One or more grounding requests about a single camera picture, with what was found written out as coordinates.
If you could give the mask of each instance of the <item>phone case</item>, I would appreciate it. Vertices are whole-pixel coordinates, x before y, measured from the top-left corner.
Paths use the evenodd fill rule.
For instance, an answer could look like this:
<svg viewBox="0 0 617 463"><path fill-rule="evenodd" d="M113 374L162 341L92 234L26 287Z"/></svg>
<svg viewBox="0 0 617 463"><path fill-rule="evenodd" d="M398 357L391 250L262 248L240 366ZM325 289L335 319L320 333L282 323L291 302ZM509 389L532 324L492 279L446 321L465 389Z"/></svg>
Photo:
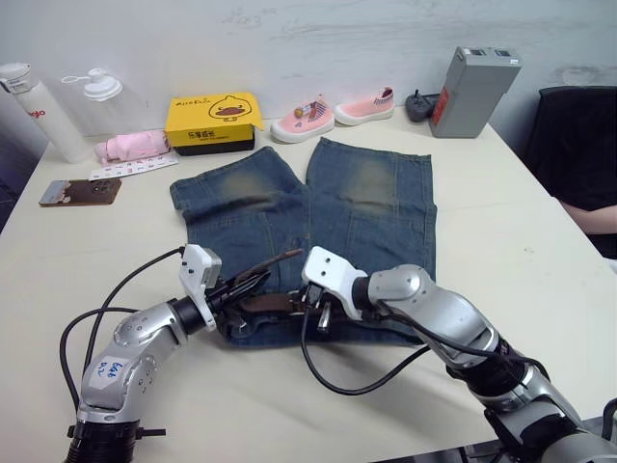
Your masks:
<svg viewBox="0 0 617 463"><path fill-rule="evenodd" d="M54 180L39 204L45 207L61 205L99 205L114 202L121 186L119 178L101 180Z"/></svg>

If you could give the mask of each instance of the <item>white bottle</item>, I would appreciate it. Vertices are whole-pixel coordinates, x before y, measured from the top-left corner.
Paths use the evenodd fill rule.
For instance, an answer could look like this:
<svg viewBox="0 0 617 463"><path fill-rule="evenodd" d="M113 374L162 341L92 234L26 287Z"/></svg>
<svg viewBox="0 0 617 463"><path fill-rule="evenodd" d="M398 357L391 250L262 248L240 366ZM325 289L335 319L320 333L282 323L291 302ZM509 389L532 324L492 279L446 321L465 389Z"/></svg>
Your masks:
<svg viewBox="0 0 617 463"><path fill-rule="evenodd" d="M32 75L30 65L0 66L0 84L28 113L68 162L79 162L92 153L70 117L47 87Z"/></svg>

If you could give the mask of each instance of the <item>white sticker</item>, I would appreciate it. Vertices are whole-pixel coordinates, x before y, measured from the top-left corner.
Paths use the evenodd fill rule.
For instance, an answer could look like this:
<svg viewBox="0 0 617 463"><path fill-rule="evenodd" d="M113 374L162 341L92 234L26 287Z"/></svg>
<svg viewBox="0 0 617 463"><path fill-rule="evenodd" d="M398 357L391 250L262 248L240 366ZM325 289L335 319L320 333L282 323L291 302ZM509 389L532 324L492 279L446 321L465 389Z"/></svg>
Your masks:
<svg viewBox="0 0 617 463"><path fill-rule="evenodd" d="M134 176L162 167L173 166L174 164L177 164L177 156L173 152L168 152L167 154L146 157L144 159L135 159L134 161L112 163L102 169L94 169L90 172L88 180Z"/></svg>
<svg viewBox="0 0 617 463"><path fill-rule="evenodd" d="M128 359L120 357L103 357L94 367L88 386L95 389L105 389L122 377L122 370Z"/></svg>

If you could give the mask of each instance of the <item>black chair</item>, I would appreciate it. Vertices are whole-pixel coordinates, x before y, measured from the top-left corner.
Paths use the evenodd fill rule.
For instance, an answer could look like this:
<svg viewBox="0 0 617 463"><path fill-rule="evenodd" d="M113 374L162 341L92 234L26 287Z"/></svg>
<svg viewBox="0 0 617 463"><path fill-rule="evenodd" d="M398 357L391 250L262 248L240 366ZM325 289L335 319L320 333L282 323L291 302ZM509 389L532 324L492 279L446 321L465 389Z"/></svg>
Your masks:
<svg viewBox="0 0 617 463"><path fill-rule="evenodd" d="M541 90L520 158L562 203L586 211L617 205L617 87ZM617 232L587 236L603 256L617 259Z"/></svg>

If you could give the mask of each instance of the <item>denim shorts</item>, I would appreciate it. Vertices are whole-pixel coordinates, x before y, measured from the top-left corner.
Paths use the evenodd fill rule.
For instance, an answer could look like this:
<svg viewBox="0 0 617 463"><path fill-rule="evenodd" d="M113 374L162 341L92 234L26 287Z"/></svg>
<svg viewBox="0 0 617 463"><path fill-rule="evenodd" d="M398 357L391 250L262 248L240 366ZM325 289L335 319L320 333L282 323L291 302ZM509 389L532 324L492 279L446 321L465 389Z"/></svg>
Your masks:
<svg viewBox="0 0 617 463"><path fill-rule="evenodd" d="M261 293L300 289L312 246L343 256L369 275L414 263L435 278L437 208L430 156L355 148L322 138L308 164L306 184L266 147L220 169L178 180L170 190L186 222L188 242L221 257L224 279L284 251L305 250L275 264ZM238 345L298 341L295 323L290 328L288 320L264 316L247 320L241 333L222 332ZM391 330L358 325L337 330L342 333L329 340L407 343L410 330L400 328L404 339Z"/></svg>

